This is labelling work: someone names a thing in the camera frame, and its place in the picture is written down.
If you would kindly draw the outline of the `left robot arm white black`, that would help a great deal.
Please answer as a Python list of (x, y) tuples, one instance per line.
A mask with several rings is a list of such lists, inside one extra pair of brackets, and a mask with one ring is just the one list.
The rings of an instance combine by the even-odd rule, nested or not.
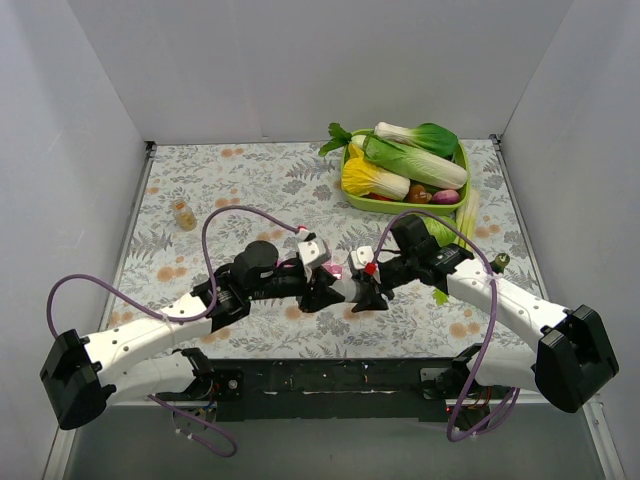
[(75, 330), (56, 334), (40, 379), (59, 427), (72, 430), (93, 421), (123, 395), (130, 368), (246, 317), (253, 300), (294, 297), (308, 313), (353, 301), (354, 281), (332, 275), (324, 266), (327, 255), (323, 242), (308, 240), (295, 257), (280, 262), (274, 245), (254, 241), (158, 313), (86, 336)]

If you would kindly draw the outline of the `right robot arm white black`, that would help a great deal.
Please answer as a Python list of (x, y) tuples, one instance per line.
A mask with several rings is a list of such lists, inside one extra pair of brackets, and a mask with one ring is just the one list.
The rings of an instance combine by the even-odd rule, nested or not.
[(356, 310), (385, 310), (394, 289), (418, 280), (489, 314), (528, 347), (470, 347), (441, 374), (439, 389), (454, 388), (469, 398), (493, 386), (530, 390), (574, 413), (618, 374), (618, 361), (595, 310), (548, 302), (500, 276), (480, 255), (455, 244), (440, 246), (415, 213), (397, 219), (390, 233), (398, 248), (393, 258), (380, 261), (370, 246), (349, 256), (358, 285)]

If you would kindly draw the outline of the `pink weekly pill organizer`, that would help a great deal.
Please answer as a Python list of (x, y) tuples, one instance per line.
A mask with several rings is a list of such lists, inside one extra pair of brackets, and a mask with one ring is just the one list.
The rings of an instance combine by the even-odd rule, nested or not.
[[(293, 268), (294, 267), (294, 263), (295, 260), (293, 258), (291, 259), (279, 259), (276, 263), (276, 266), (278, 268), (282, 267), (282, 268)], [(343, 268), (338, 265), (335, 264), (331, 261), (325, 262), (322, 267), (329, 272), (332, 276), (334, 276), (336, 279), (341, 279), (343, 276)]]

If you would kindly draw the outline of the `white capped pill bottle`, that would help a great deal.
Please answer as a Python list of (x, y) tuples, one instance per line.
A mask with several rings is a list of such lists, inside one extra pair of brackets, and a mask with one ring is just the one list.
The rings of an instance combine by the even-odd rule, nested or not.
[(336, 280), (331, 288), (344, 297), (345, 303), (357, 303), (360, 295), (360, 286), (352, 278)]

